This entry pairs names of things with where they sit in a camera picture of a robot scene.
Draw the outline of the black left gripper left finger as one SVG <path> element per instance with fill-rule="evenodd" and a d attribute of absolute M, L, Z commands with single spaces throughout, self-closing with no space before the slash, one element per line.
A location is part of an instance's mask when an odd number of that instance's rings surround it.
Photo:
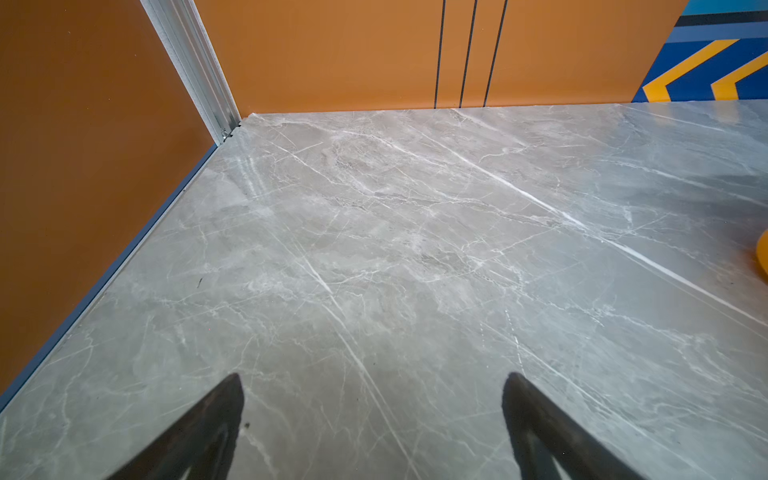
<path fill-rule="evenodd" d="M 243 407 L 241 379 L 232 373 L 110 477 L 225 479 L 233 462 Z"/>

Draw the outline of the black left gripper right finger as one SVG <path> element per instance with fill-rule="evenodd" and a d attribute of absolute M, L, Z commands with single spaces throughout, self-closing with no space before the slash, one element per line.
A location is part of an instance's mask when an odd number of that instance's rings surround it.
<path fill-rule="evenodd" d="M 502 412 L 523 479 L 640 479 L 520 372 L 508 375 Z"/>

